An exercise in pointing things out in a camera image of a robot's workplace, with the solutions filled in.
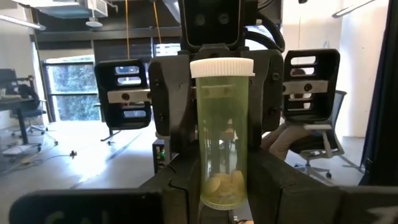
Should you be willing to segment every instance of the ventilation duct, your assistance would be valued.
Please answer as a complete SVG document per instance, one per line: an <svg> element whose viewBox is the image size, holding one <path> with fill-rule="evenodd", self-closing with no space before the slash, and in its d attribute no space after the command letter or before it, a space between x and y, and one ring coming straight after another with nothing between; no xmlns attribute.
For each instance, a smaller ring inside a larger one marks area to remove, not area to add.
<svg viewBox="0 0 398 224"><path fill-rule="evenodd" d="M107 2L104 0L15 0L40 10L44 14L61 19L107 17Z"/></svg>
<svg viewBox="0 0 398 224"><path fill-rule="evenodd" d="M181 24L180 17L180 7L178 6L178 0L163 0L167 9L169 9L170 13L173 15L174 19Z"/></svg>

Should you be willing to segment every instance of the white bottle cap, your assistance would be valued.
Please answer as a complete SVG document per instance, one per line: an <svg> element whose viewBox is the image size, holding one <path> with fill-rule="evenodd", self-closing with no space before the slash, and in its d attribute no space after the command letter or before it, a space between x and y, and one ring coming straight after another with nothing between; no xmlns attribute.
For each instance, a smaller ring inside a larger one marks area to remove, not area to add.
<svg viewBox="0 0 398 224"><path fill-rule="evenodd" d="M192 78L252 77L254 60L248 58L208 58L190 63Z"/></svg>

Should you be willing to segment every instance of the person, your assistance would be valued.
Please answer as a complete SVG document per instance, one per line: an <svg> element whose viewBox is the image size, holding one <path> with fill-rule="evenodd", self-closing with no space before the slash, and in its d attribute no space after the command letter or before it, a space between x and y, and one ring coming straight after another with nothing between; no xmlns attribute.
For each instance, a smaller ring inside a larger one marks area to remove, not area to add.
<svg viewBox="0 0 398 224"><path fill-rule="evenodd" d="M305 75L305 71L301 68L293 69L292 75ZM292 98L302 98L303 94L295 94ZM290 145L304 137L312 134L312 131L306 130L303 124L290 123L285 121L275 130L266 135L261 141L261 148L269 150L281 160L285 160Z"/></svg>

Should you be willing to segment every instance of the person's leg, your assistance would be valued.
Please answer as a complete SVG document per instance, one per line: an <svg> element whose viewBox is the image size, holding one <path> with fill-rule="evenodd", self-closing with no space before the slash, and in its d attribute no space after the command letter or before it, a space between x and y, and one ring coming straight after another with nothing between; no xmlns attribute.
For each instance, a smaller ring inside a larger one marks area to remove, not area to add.
<svg viewBox="0 0 398 224"><path fill-rule="evenodd" d="M268 150L269 147L276 141L279 135L286 128L285 124L280 124L279 127L275 131L271 131L261 140L261 148Z"/></svg>
<svg viewBox="0 0 398 224"><path fill-rule="evenodd" d="M311 135L311 133L311 131L306 130L301 125L287 126L276 141L270 146L269 151L279 159L285 160L290 145L300 138Z"/></svg>

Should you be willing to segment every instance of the gray floor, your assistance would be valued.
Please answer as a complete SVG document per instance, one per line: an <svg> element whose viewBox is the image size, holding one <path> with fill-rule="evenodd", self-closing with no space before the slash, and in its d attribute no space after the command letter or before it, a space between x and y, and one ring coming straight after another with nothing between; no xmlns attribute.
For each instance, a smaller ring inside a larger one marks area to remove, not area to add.
<svg viewBox="0 0 398 224"><path fill-rule="evenodd" d="M41 153L35 149L26 152L10 164L0 157L0 223L7 223L11 204L20 196L42 189L108 189L140 186L153 176L152 143L155 127L137 131L122 131L108 146L100 139L107 135L103 123L57 123L48 132L59 145L54 147L50 137L35 134L31 142L43 142ZM10 132L0 134L0 145L13 142ZM342 138L345 157L359 163L363 139ZM68 157L74 150L77 156ZM298 155L289 153L287 162L304 162ZM341 158L319 159L312 166L331 169L333 182L338 185L356 185L362 175L355 169L343 167ZM250 218L246 204L236 210L239 218Z"/></svg>

